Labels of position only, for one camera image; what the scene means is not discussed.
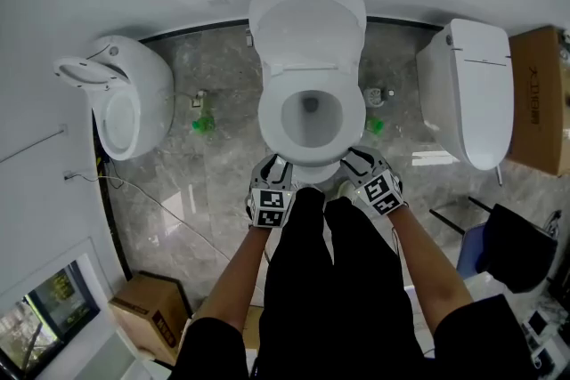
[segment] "marble floor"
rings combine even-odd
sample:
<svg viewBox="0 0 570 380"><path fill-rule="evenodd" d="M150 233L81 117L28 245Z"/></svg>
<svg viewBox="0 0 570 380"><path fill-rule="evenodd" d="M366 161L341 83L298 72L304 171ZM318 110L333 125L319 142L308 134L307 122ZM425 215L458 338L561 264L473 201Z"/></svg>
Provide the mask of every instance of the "marble floor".
<svg viewBox="0 0 570 380"><path fill-rule="evenodd" d="M485 212L467 196L487 205L501 203L529 221L543 225L555 209L563 209L561 243L568 237L570 177L555 178L504 161L502 187L494 171L481 172L462 164L413 166L412 152L441 150L422 122L415 54L434 35L423 28L371 23L362 51L359 84L394 91L385 104L370 110L385 123L380 136L365 132L362 144L379 148L401 174L404 196L414 214L452 262L460 251L460 236L428 213L430 208L470 227L485 220ZM262 92L261 68L254 48L246 46L245 27L207 30L147 44L170 65L175 76L175 119L168 137L154 151L117 162L118 174L144 188L176 215L231 257L247 229L244 208L253 166L267 150L257 123ZM206 89L216 120L214 132L199 135L191 127L199 112L185 94ZM126 259L133 270L146 270L180 279L194 308L206 297L227 259L203 239L164 213L140 192L122 186L110 189L111 203ZM368 211L382 236L392 244L387 218ZM269 255L279 242L273 230ZM330 232L325 230L330 245ZM263 302L267 263L262 261L253 302ZM404 280L411 284L405 263ZM505 292L490 276L468 283L476 299ZM540 293L537 290L532 296ZM414 300L418 331L425 331ZM522 318L530 295L510 296ZM351 296L351 301L358 296Z"/></svg>

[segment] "toilet lid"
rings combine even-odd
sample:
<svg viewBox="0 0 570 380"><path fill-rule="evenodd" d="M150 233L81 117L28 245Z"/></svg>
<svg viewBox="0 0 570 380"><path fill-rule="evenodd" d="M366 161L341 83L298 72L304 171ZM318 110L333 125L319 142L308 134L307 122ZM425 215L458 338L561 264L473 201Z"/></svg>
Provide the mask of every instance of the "toilet lid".
<svg viewBox="0 0 570 380"><path fill-rule="evenodd" d="M337 70L289 70L273 77L259 101L267 146L294 165L340 160L361 138L364 99L353 78Z"/></svg>
<svg viewBox="0 0 570 380"><path fill-rule="evenodd" d="M108 91L129 84L128 78L99 62L63 57L53 63L55 76L87 91Z"/></svg>

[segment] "black sleeve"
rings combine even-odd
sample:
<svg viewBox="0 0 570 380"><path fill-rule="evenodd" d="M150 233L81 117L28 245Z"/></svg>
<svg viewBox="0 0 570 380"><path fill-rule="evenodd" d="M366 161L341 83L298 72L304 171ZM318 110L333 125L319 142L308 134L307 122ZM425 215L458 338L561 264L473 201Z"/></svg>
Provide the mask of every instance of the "black sleeve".
<svg viewBox="0 0 570 380"><path fill-rule="evenodd" d="M444 378L537 378L525 336L503 295L461 307L434 334Z"/></svg>
<svg viewBox="0 0 570 380"><path fill-rule="evenodd" d="M188 327L169 380L194 378L248 378L240 331L219 319L198 319Z"/></svg>

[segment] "white toilet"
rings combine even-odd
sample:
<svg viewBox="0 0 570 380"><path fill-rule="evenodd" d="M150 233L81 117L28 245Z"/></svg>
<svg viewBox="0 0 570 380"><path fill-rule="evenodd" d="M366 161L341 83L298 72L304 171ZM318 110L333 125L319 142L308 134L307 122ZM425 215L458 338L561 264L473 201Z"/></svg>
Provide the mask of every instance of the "white toilet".
<svg viewBox="0 0 570 380"><path fill-rule="evenodd" d="M63 57L55 76L87 92L105 151L126 160L155 148L174 115L174 79L158 54L125 36L93 43L86 59Z"/></svg>
<svg viewBox="0 0 570 380"><path fill-rule="evenodd" d="M479 170L507 154L514 89L507 33L452 20L416 56L424 124L453 156Z"/></svg>
<svg viewBox="0 0 570 380"><path fill-rule="evenodd" d="M249 26L263 68L261 134L296 179L323 182L364 129L364 2L252 0Z"/></svg>

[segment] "black pants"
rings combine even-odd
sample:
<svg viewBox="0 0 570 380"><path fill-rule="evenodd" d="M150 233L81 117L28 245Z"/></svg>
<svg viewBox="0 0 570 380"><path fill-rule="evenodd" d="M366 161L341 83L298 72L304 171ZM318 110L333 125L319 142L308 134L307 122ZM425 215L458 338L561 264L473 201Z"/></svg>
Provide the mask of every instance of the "black pants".
<svg viewBox="0 0 570 380"><path fill-rule="evenodd" d="M398 361L421 358L421 350L400 260L366 215L340 198L324 211L333 265L322 237L323 203L318 190L300 190L283 228L267 272L257 372L352 378L386 372L382 359L401 373Z"/></svg>

